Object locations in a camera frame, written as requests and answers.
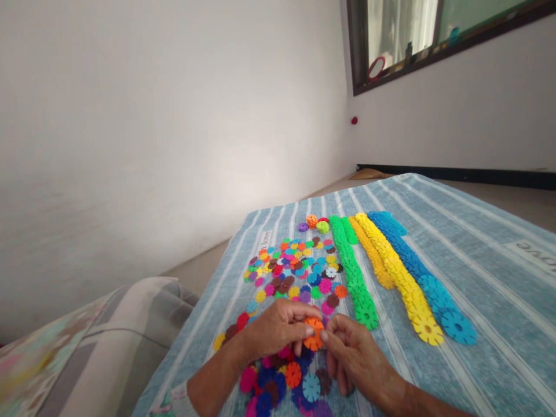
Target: tiled floor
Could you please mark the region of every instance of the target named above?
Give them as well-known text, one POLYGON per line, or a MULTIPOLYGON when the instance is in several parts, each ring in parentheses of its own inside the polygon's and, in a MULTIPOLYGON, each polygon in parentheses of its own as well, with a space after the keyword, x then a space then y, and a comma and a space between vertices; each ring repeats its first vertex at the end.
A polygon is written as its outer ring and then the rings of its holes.
MULTIPOLYGON (((344 188, 351 188, 377 180, 341 180, 311 194, 318 197, 344 188)), ((471 194, 487 203, 500 207, 544 229, 556 233, 556 191, 470 182, 440 181, 471 194)), ((228 246, 228 240, 194 259, 165 272, 164 276, 177 277, 180 283, 201 295, 228 246)))

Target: blue snowflake piece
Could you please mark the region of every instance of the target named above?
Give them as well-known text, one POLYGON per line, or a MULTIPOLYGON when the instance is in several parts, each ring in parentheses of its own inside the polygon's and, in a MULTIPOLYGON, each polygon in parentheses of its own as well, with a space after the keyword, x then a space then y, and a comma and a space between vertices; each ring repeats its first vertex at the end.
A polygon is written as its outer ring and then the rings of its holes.
POLYGON ((310 403, 314 403, 320 397, 320 381, 315 374, 307 374, 303 378, 303 396, 310 403))
POLYGON ((447 312, 442 315, 444 331, 462 345, 474 345, 477 342, 477 332, 471 322, 458 312, 447 312))
POLYGON ((247 304, 247 313, 249 314, 253 314, 254 312, 257 311, 257 309, 259 308, 259 303, 256 302, 255 300, 250 301, 249 304, 247 304))

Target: pile of toy pieces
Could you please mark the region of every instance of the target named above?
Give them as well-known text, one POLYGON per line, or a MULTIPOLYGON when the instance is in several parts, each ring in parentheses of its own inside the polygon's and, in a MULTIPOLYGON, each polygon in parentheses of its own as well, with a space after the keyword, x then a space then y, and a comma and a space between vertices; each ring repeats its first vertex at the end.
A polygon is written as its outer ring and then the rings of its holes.
POLYGON ((315 373, 309 371, 315 351, 323 346, 320 331, 324 324, 314 317, 305 322, 315 329, 315 333, 304 341, 300 357, 285 347, 278 354, 265 357, 260 364, 252 364, 243 371, 239 387, 243 393, 251 395, 247 417, 269 416, 288 389, 291 390, 291 401, 303 416, 332 416, 324 399, 332 386, 328 371, 324 367, 315 373))

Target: striped tablecloth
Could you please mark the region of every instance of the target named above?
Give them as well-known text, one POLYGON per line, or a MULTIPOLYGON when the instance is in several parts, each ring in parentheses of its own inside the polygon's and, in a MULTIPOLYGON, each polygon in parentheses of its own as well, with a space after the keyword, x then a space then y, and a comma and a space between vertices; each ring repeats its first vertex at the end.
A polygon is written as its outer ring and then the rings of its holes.
MULTIPOLYGON (((556 235, 416 174, 250 213, 133 415, 160 407, 170 389, 214 354, 215 337, 254 299, 257 288, 245 283, 243 275, 265 239, 271 246, 287 237, 310 240, 318 232, 297 228, 309 214, 381 210, 408 230, 405 241, 478 333, 473 346, 448 337, 440 347, 423 343, 399 293, 378 284, 364 249, 354 246, 379 315, 372 334, 394 368, 406 380, 477 415, 555 415, 556 235)), ((343 274, 339 279, 345 283, 343 274)), ((271 302, 267 299, 263 308, 271 302)), ((354 317, 349 297, 336 311, 354 317)), ((317 355, 312 367, 322 365, 317 355)), ((299 414, 289 395, 274 415, 299 414)), ((247 400, 236 387, 221 414, 244 415, 247 400)), ((380 414, 358 393, 341 398, 336 384, 327 401, 334 415, 380 414)))

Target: hand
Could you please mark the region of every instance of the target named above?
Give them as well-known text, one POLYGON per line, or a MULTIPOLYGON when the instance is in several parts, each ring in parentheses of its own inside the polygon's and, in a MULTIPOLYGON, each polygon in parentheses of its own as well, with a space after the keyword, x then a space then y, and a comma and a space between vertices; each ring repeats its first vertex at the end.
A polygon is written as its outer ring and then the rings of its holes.
POLYGON ((246 346, 251 349, 251 359, 278 353, 285 346, 294 344, 294 353, 301 355, 303 340, 314 331, 303 323, 307 317, 322 320, 320 312, 307 304, 279 298, 240 334, 246 337, 246 346))
POLYGON ((345 396, 353 385, 389 414, 405 396, 407 382, 396 373, 365 326, 343 314, 330 320, 320 338, 327 348, 328 374, 345 396))

